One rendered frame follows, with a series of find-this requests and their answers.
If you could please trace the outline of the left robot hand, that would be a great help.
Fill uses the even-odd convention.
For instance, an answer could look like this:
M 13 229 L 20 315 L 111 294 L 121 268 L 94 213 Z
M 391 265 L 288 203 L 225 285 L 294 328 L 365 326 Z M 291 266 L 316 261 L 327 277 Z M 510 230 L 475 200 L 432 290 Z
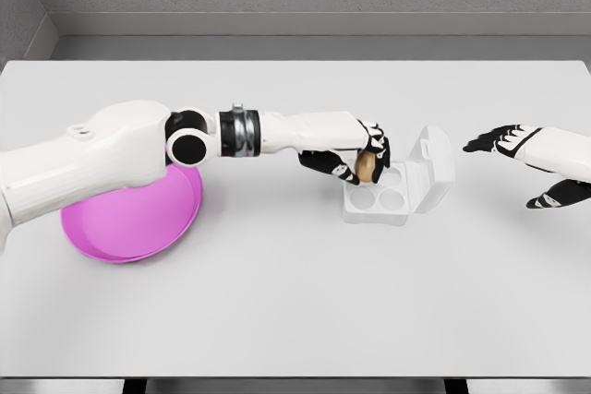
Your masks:
M 349 112 L 312 113 L 305 116 L 304 128 L 296 147 L 301 165 L 352 184 L 360 179 L 337 154 L 340 150 L 365 150 L 375 155 L 370 181 L 376 184 L 385 168 L 391 166 L 389 139 L 373 122 L 355 118 Z

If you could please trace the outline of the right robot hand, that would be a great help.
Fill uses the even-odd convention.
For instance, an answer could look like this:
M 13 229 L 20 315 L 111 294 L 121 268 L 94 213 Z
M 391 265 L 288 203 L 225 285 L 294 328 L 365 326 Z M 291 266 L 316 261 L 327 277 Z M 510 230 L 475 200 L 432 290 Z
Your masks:
M 472 139 L 465 152 L 497 152 L 564 179 L 527 201 L 529 209 L 569 207 L 591 199 L 591 137 L 556 127 L 503 125 Z

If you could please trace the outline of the brown egg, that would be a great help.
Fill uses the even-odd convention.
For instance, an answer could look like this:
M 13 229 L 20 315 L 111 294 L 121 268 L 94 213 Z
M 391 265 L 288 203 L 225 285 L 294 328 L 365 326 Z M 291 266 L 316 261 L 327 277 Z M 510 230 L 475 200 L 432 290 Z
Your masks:
M 355 173 L 362 183 L 372 183 L 376 168 L 376 155 L 367 150 L 360 150 L 355 161 Z

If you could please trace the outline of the white egg box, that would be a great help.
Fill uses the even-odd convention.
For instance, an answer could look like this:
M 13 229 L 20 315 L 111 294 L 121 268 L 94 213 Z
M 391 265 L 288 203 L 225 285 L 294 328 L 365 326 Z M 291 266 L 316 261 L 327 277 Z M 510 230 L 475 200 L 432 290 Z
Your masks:
M 452 147 L 437 126 L 427 125 L 402 162 L 393 162 L 376 184 L 344 185 L 348 223 L 401 226 L 412 214 L 434 209 L 455 182 Z

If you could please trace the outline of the pink bowl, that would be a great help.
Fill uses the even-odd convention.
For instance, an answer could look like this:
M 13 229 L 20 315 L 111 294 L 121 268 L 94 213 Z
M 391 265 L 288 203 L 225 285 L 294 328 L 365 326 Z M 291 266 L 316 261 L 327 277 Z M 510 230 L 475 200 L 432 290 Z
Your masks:
M 178 240 L 202 199 L 199 170 L 177 165 L 152 185 L 90 197 L 60 211 L 66 239 L 80 253 L 107 263 L 153 256 Z

